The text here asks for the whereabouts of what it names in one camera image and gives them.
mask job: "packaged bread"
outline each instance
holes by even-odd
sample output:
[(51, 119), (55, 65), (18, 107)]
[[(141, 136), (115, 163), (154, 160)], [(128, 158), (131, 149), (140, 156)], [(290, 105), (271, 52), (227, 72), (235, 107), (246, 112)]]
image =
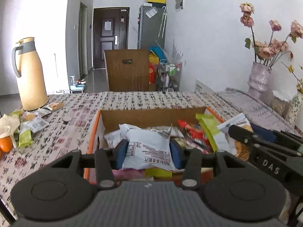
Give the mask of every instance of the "packaged bread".
[(64, 106), (64, 103), (62, 102), (52, 102), (52, 103), (49, 103), (46, 108), (51, 110), (51, 111), (56, 111), (60, 108), (62, 108)]
[(36, 115), (26, 111), (23, 113), (23, 115), (21, 116), (21, 120), (25, 121), (30, 121), (33, 120), (34, 118), (36, 118)]

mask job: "refrigerator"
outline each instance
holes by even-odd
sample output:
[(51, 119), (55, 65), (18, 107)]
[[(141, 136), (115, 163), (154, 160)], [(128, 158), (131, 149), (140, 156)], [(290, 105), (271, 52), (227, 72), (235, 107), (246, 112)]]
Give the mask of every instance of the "refrigerator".
[(164, 8), (156, 8), (158, 13), (153, 17), (149, 18), (146, 14), (152, 7), (149, 6), (141, 6), (139, 12), (139, 31), (138, 31), (138, 49), (148, 49), (152, 46), (158, 46), (157, 42), (164, 48), (164, 39), (165, 39), (165, 31), (162, 38), (163, 25), (161, 28), (160, 37), (158, 37), (162, 15), (164, 12)]

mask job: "orange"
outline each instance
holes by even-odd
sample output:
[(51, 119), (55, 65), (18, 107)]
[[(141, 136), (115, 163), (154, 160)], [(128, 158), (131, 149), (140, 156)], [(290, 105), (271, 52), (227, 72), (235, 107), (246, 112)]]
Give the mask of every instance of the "orange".
[(13, 142), (10, 136), (0, 138), (0, 149), (4, 153), (8, 153), (13, 148)]

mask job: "table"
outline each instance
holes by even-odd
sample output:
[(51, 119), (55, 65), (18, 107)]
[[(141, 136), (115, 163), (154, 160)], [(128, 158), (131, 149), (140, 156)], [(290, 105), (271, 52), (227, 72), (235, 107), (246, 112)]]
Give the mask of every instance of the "table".
[[(225, 120), (239, 113), (215, 94), (184, 92), (65, 94), (54, 95), (50, 102), (64, 102), (65, 106), (46, 118), (50, 125), (35, 135), (33, 145), (13, 149), (0, 161), (0, 198), (15, 217), (17, 215), (10, 202), (14, 184), (71, 150), (80, 149), (83, 154), (87, 153), (99, 110), (209, 106)], [(68, 125), (63, 124), (66, 115), (72, 115)], [(0, 223), (1, 226), (9, 226), (2, 216)]]

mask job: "pink vase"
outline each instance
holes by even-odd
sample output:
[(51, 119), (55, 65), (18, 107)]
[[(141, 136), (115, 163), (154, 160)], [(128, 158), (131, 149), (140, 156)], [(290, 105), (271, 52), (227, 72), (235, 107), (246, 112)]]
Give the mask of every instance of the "pink vase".
[(262, 93), (267, 91), (270, 70), (268, 66), (253, 62), (251, 74), (247, 82), (249, 85), (248, 94), (259, 99)]

